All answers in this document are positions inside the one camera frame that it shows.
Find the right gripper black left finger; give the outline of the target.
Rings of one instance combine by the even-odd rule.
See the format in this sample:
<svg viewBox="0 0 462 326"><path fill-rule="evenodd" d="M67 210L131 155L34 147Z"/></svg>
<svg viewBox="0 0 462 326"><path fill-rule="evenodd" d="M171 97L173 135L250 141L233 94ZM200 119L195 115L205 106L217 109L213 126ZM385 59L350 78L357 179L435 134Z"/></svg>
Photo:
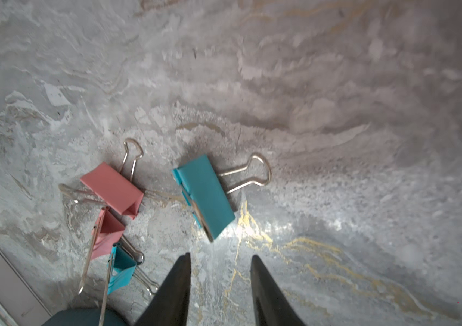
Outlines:
<svg viewBox="0 0 462 326"><path fill-rule="evenodd" d="M181 255L135 325L186 326L190 304L191 258Z"/></svg>

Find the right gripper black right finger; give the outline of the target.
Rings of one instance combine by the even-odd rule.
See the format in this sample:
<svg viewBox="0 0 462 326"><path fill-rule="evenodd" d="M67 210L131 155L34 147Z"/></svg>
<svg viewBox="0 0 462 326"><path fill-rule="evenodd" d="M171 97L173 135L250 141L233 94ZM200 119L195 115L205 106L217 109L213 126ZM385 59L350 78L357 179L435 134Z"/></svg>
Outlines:
<svg viewBox="0 0 462 326"><path fill-rule="evenodd" d="M259 255L251 260L251 290L256 325L305 326Z"/></svg>

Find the teal binder clip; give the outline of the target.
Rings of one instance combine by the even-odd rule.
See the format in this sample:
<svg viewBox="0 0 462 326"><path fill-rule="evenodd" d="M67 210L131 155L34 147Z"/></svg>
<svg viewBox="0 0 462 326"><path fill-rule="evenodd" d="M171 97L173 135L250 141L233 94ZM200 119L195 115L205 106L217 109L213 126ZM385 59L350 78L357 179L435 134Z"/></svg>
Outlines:
<svg viewBox="0 0 462 326"><path fill-rule="evenodd" d="M256 160L266 168L266 178L250 177L225 189L221 177L246 171ZM247 186L267 186L272 179L268 161L259 153L250 155L246 164L216 172L207 155L202 155L180 167L172 169L172 176L181 188L183 198L193 209L194 218L208 238L213 242L234 221L234 212L228 194Z"/></svg>
<svg viewBox="0 0 462 326"><path fill-rule="evenodd" d="M99 326L104 325L105 322L108 295L117 289L129 285L133 278L145 286L150 296L154 296L158 292L160 286L139 268L140 265L141 263L138 263L126 251L121 241L114 244L108 260L107 278L98 322Z"/></svg>

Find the teal storage tray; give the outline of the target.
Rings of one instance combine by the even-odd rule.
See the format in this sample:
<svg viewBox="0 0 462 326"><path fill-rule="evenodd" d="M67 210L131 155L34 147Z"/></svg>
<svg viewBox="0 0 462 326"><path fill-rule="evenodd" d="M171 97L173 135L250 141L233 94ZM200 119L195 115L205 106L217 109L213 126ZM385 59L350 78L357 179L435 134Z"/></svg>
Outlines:
<svg viewBox="0 0 462 326"><path fill-rule="evenodd" d="M100 308L73 308L60 311L48 319L43 326L99 326ZM118 312L106 309L104 326L127 326L128 322Z"/></svg>

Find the pink binder clip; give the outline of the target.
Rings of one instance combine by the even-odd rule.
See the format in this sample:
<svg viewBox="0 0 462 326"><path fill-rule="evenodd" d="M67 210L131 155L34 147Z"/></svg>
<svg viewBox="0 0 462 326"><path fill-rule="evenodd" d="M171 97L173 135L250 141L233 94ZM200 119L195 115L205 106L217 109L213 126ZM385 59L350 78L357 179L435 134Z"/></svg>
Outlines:
<svg viewBox="0 0 462 326"><path fill-rule="evenodd" d="M122 175L122 170L128 160L130 144L135 146L138 155L132 161L129 178L126 178ZM109 206L118 214L135 219L138 216L144 193L132 181L137 162L143 158L144 151L140 144L131 138L125 139L123 146L125 155L118 170L103 162L80 178L87 190L78 190L61 183L58 185L59 191L75 203L92 202Z"/></svg>
<svg viewBox="0 0 462 326"><path fill-rule="evenodd" d="M103 255L108 255L114 244L121 241L124 249L138 264L145 260L144 253L138 251L129 240L123 235L125 225L118 220L108 206L103 206L92 229L92 238L89 242L88 254L85 258L84 268L79 281L78 294L83 292L90 262Z"/></svg>

